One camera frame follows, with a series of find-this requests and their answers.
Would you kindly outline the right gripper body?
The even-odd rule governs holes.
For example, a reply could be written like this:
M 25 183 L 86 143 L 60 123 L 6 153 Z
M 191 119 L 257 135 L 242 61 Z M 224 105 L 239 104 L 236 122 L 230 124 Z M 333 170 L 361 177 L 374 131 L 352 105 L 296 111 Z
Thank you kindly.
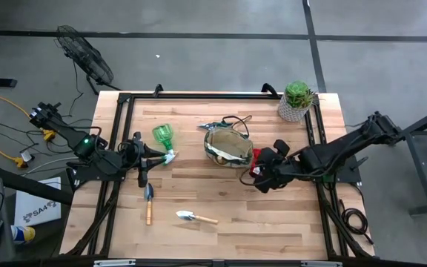
M 287 185 L 302 174 L 302 169 L 295 159 L 289 159 L 273 153 L 268 160 L 270 185 Z

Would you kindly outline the black floor fan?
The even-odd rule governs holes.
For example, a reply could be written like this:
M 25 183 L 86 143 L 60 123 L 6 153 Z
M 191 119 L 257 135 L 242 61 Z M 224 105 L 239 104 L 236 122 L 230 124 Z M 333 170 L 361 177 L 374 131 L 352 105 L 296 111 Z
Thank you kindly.
M 99 91 L 94 84 L 121 90 L 112 85 L 113 72 L 101 53 L 81 34 L 70 25 L 59 25 L 56 29 L 56 39 L 67 58 L 73 60 L 84 72 L 86 80 L 95 95 Z

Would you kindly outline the black slanted desk beam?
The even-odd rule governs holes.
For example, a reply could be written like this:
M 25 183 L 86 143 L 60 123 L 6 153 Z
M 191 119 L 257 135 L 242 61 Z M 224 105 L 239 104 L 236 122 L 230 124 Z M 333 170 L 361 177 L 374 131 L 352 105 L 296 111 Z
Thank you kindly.
M 18 174 L 0 168 L 0 180 L 7 188 L 23 191 L 35 197 L 59 202 L 64 205 L 71 205 L 73 194 L 61 189 L 53 188 L 38 181 L 25 178 Z

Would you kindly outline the red gardening glove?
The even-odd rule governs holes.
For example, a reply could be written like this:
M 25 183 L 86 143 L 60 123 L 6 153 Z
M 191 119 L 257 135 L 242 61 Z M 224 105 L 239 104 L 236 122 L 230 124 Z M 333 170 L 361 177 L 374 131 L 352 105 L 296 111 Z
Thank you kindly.
M 258 148 L 253 149 L 253 159 L 250 167 L 249 174 L 253 178 L 257 178 L 261 176 L 262 173 L 262 165 L 260 163 L 257 163 L 257 159 L 259 155 L 261 154 L 261 150 Z

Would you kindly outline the succulent in white patterned pot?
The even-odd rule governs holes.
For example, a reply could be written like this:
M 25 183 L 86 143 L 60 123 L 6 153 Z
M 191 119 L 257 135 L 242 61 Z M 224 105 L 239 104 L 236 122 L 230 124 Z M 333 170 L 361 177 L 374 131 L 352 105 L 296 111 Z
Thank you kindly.
M 299 122 L 314 104 L 316 94 L 302 81 L 289 83 L 279 101 L 278 114 L 288 122 Z

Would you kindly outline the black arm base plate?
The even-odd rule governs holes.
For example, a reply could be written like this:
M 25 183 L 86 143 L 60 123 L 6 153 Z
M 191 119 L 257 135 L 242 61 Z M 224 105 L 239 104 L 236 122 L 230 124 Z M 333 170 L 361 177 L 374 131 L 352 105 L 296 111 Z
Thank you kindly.
M 114 168 L 106 164 L 85 165 L 82 162 L 69 162 L 68 167 L 72 168 L 79 180 L 96 180 L 96 181 L 122 181 L 125 179 L 126 170 Z
M 357 183 L 361 182 L 359 160 L 352 156 L 348 158 L 345 163 L 339 167 L 336 175 L 336 182 L 341 183 Z

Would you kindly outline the white printed cardboard box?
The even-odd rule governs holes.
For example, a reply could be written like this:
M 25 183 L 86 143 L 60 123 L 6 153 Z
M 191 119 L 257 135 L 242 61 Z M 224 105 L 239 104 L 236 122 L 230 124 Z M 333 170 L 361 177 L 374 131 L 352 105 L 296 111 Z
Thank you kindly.
M 59 202 L 36 197 L 23 191 L 16 192 L 15 226 L 34 226 L 62 218 Z

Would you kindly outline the narrow dark trowel wooden handle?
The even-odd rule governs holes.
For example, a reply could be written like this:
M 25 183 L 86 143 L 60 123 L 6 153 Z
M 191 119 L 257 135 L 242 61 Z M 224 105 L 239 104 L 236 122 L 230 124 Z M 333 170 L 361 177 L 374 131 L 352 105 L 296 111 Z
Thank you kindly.
M 147 201 L 146 208 L 146 225 L 151 225 L 152 223 L 152 200 L 153 200 L 153 186 L 148 183 L 145 188 L 145 200 Z

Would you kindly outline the small yellow blue object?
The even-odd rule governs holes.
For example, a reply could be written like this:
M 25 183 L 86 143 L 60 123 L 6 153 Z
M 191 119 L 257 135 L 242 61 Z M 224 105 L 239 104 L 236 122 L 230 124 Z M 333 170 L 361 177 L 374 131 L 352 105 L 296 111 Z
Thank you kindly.
M 14 226 L 10 227 L 15 245 L 26 245 L 31 243 L 35 236 L 36 231 L 30 226 Z

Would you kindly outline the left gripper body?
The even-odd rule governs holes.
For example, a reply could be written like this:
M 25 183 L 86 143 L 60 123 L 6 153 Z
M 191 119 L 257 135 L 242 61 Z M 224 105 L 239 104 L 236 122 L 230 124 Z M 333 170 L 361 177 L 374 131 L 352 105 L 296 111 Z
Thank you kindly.
M 143 160 L 143 145 L 142 135 L 139 131 L 133 134 L 132 139 L 127 139 L 122 142 L 122 173 L 127 173 L 132 168 L 137 168 Z

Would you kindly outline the green spray bottle white head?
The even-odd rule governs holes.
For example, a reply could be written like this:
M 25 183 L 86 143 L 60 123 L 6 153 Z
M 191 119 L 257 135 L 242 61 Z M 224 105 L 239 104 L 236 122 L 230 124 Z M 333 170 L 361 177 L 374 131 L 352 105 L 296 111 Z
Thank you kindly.
M 152 134 L 157 142 L 160 142 L 165 146 L 167 153 L 162 158 L 165 160 L 164 165 L 169 164 L 176 156 L 171 142 L 173 139 L 173 129 L 171 125 L 158 125 L 152 130 Z

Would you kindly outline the beige green gardening bag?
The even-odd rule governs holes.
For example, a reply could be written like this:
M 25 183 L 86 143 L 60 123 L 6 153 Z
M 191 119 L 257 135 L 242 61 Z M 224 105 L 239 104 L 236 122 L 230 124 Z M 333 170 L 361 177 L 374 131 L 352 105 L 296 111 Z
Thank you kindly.
M 247 168 L 253 159 L 254 144 L 250 140 L 250 133 L 246 122 L 252 118 L 248 115 L 243 119 L 238 116 L 224 116 L 222 120 L 232 122 L 228 128 L 216 127 L 207 131 L 204 137 L 204 150 L 207 156 L 217 165 L 217 156 L 224 159 L 220 165 L 228 168 Z

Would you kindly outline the black metal rig frame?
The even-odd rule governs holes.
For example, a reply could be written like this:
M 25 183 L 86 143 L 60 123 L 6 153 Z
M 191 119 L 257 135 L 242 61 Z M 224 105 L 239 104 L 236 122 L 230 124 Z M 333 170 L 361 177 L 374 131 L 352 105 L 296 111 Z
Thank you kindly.
M 106 219 L 88 253 L 110 258 L 186 260 L 324 260 L 329 251 L 351 254 L 333 224 L 323 225 L 317 187 L 293 181 L 267 194 L 243 170 L 217 165 L 203 149 L 205 132 L 198 128 L 222 117 L 252 115 L 250 137 L 258 148 L 285 140 L 292 150 L 311 142 L 334 140 L 345 134 L 340 101 L 335 93 L 320 95 L 301 122 L 286 122 L 278 100 L 265 93 L 102 92 L 93 124 L 102 136 L 120 142 L 139 131 L 143 140 L 159 148 L 151 133 L 169 123 L 174 130 L 176 158 L 154 168 L 153 222 L 146 225 L 146 203 L 131 171 L 122 183 L 113 216 Z M 217 225 L 182 220 L 177 211 L 218 220 Z

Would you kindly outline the wide silver trowel wooden handle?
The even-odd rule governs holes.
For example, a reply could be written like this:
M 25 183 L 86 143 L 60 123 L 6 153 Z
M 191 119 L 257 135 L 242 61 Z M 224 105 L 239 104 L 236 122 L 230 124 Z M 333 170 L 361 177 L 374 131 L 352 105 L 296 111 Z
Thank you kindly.
M 176 215 L 178 218 L 182 220 L 199 221 L 199 222 L 209 223 L 214 225 L 217 225 L 219 223 L 218 220 L 195 215 L 195 213 L 193 213 L 192 211 L 177 211 Z

